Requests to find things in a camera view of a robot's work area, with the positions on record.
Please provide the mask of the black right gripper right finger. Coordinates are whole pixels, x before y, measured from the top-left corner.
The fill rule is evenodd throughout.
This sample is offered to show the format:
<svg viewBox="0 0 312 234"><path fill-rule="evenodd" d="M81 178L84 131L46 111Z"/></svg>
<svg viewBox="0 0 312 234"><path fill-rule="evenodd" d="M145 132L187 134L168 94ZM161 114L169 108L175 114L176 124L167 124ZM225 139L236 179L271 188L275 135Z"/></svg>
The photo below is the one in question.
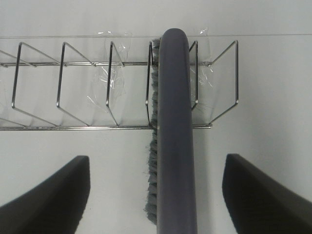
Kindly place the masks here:
<svg viewBox="0 0 312 234"><path fill-rule="evenodd" d="M312 232L312 203L239 154L226 156L222 193L238 234Z"/></svg>

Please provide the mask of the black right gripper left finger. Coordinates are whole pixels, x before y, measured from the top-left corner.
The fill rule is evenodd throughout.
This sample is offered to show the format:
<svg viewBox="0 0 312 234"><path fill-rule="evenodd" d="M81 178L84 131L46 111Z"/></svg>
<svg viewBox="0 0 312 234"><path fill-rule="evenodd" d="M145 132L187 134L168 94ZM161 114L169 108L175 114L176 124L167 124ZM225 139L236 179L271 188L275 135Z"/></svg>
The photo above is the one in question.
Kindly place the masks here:
<svg viewBox="0 0 312 234"><path fill-rule="evenodd" d="M90 160L76 156L28 192L0 207L2 234L74 234L90 194Z"/></svg>

